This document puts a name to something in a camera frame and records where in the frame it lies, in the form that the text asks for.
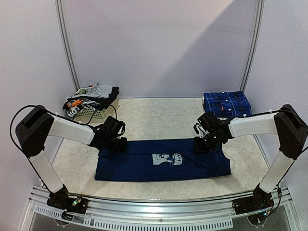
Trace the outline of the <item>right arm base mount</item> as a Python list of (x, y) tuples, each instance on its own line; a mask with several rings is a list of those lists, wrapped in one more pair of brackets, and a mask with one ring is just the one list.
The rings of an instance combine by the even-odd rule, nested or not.
[(252, 196), (242, 197), (233, 200), (232, 207), (237, 215), (254, 212), (270, 207), (270, 210), (268, 212), (265, 212), (264, 214), (264, 216), (267, 217), (278, 208), (282, 198), (282, 190), (279, 187), (279, 185), (277, 184), (277, 195), (279, 198), (279, 202), (277, 205), (274, 204), (272, 194), (263, 191), (259, 185), (260, 184), (258, 184), (256, 188), (253, 190)]

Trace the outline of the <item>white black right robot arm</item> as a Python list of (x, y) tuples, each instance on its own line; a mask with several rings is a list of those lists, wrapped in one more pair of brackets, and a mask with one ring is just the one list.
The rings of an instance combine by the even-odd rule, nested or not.
[(225, 119), (213, 112), (205, 112), (197, 119), (193, 129), (197, 135), (195, 147), (198, 152), (209, 151), (218, 143), (244, 136), (254, 136), (257, 141), (269, 138), (274, 142), (276, 156), (257, 186), (261, 191), (249, 198), (249, 206), (253, 210), (259, 210), (267, 203), (266, 193), (280, 183), (294, 161), (307, 149), (308, 126), (290, 104), (276, 110)]

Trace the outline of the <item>blue plaid flannel shirt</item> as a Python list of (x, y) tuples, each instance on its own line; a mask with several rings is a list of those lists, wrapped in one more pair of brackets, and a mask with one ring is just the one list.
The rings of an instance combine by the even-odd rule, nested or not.
[(206, 92), (203, 107), (205, 112), (213, 112), (222, 118), (252, 115), (250, 102), (243, 91)]

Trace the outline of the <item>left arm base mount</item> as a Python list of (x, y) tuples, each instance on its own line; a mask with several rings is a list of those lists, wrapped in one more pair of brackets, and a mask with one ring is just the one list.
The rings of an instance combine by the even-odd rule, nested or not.
[(79, 214), (86, 214), (88, 203), (88, 199), (82, 195), (70, 193), (65, 186), (55, 193), (50, 193), (47, 200), (48, 206)]

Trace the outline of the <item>solid blue garment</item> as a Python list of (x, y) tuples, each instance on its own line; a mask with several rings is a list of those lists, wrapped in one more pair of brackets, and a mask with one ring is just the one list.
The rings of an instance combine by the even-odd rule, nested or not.
[(99, 153), (95, 180), (156, 182), (197, 180), (231, 174), (222, 145), (206, 153), (194, 152), (193, 139), (128, 141), (126, 150)]

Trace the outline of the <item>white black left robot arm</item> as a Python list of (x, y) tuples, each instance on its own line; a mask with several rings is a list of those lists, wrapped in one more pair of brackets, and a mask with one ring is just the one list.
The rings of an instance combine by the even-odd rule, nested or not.
[(15, 145), (26, 156), (47, 190), (53, 194), (53, 201), (61, 208), (71, 205), (68, 190), (58, 177), (45, 151), (48, 137), (76, 141), (96, 148), (124, 152), (127, 147), (124, 122), (109, 116), (102, 124), (92, 126), (80, 123), (48, 111), (42, 105), (29, 105), (31, 111), (16, 125)]

